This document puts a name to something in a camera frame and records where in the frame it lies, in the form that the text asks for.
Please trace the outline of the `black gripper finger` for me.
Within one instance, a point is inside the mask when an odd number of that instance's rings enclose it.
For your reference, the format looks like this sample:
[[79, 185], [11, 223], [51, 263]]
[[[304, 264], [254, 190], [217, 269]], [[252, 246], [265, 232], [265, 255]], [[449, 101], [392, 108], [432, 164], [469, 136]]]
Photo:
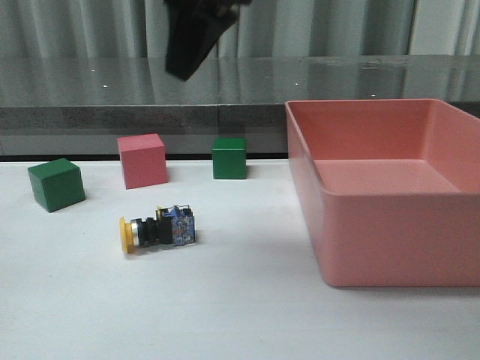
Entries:
[[187, 81], [206, 59], [221, 35], [239, 18], [233, 8], [248, 6], [250, 0], [165, 1], [169, 37], [165, 70]]

